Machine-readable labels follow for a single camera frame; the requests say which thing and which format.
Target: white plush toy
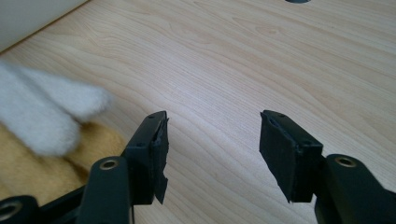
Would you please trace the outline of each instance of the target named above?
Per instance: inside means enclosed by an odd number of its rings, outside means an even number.
[[[0,122],[37,155],[62,156],[79,124],[110,106],[102,88],[0,61]]]

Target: wooden table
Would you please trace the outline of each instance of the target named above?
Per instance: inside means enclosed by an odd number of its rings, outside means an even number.
[[[164,205],[136,223],[315,223],[259,153],[264,109],[396,190],[394,0],[92,0],[1,58],[105,87],[127,139],[168,112]]]

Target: light wood surface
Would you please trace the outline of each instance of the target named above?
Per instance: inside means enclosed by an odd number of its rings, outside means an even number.
[[[92,0],[1,58],[113,92],[125,138],[168,112],[164,205],[136,223],[316,223],[259,153],[264,109],[396,190],[394,0]]]

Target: beige cloth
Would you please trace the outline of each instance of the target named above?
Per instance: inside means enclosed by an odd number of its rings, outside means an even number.
[[[121,136],[103,125],[81,126],[81,142],[68,155],[38,157],[0,124],[0,200],[33,195],[48,203],[84,185],[91,166],[103,157],[119,156],[125,148]]]

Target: stuffed animal ear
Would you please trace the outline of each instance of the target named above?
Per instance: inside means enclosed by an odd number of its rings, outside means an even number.
[[[0,62],[0,121],[38,155],[62,156],[76,148],[79,125],[21,73]]]
[[[103,88],[25,67],[21,73],[79,122],[87,122],[111,105],[111,94]]]

